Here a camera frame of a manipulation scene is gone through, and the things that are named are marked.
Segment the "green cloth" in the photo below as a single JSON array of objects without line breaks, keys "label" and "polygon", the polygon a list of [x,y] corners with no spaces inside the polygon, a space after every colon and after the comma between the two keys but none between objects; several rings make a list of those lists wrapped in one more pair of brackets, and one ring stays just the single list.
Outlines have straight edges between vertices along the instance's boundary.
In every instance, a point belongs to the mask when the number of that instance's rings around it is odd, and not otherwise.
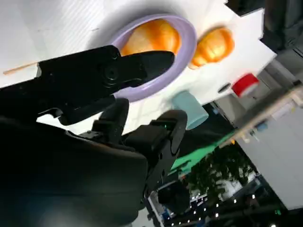
[{"label": "green cloth", "polygon": [[195,150],[194,152],[185,155],[183,157],[177,158],[174,165],[171,169],[177,168],[178,166],[182,165],[183,163],[189,161],[186,165],[182,166],[181,169],[181,175],[188,174],[191,172],[191,168],[196,165],[198,162],[200,162],[201,159],[203,159],[206,155],[212,153],[214,149],[222,142],[227,140],[230,136],[232,136],[234,132],[224,136],[221,140],[217,141],[216,143],[213,143],[212,145],[204,148],[200,148]]}]

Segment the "teal cup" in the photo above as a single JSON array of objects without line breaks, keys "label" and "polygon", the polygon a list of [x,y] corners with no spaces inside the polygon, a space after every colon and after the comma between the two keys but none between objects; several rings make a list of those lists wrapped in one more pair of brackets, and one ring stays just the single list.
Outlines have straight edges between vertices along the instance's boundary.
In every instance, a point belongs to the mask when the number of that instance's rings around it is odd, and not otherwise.
[{"label": "teal cup", "polygon": [[194,129],[208,118],[208,113],[188,91],[182,91],[176,94],[172,100],[173,108],[183,110],[187,113],[186,130]]}]

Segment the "lavender plate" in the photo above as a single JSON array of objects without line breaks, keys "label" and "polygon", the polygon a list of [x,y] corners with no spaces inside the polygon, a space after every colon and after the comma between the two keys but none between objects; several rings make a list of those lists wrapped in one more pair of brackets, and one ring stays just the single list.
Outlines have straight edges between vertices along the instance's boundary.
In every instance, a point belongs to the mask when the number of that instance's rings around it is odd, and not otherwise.
[{"label": "lavender plate", "polygon": [[127,87],[116,93],[116,98],[127,98],[130,102],[138,101],[151,96],[170,84],[185,69],[192,60],[197,44],[196,31],[191,23],[186,19],[172,14],[154,14],[142,17],[125,26],[111,39],[109,44],[116,46],[119,50],[123,48],[132,30],[141,24],[155,19],[164,19],[168,21],[182,38],[182,46],[175,57],[175,62],[171,68],[161,76],[151,80],[139,87]]}]

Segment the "white table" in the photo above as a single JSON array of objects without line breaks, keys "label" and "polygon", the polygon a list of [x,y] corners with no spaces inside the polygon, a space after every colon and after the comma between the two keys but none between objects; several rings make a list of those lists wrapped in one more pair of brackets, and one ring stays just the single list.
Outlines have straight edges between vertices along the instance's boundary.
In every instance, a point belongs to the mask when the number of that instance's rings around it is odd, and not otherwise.
[{"label": "white table", "polygon": [[[169,12],[188,19],[198,36],[217,25],[233,32],[235,50],[217,64],[199,70],[185,69],[165,89],[144,100],[131,103],[125,127],[131,131],[148,124],[170,109],[170,98],[188,89],[201,104],[231,93],[218,89],[235,82],[244,73],[257,75],[275,54],[258,39],[262,37],[263,11],[239,17],[224,0],[2,0],[0,3],[0,72],[35,61],[99,47],[132,20],[152,13]],[[31,79],[35,66],[10,76],[0,74],[0,87]],[[98,115],[65,127],[74,133],[91,129]],[[44,116],[41,122],[57,125]]]}]

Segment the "orange fruit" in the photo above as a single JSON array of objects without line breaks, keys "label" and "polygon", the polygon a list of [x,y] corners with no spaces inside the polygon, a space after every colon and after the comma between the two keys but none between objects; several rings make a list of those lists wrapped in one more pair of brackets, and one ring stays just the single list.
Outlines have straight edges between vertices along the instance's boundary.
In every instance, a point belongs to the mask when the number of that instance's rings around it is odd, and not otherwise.
[{"label": "orange fruit", "polygon": [[146,22],[134,29],[121,55],[146,51],[171,51],[177,54],[181,47],[178,31],[163,19]]},{"label": "orange fruit", "polygon": [[198,69],[207,63],[219,62],[233,51],[234,46],[229,29],[221,27],[212,30],[200,40],[188,66],[191,69]]}]

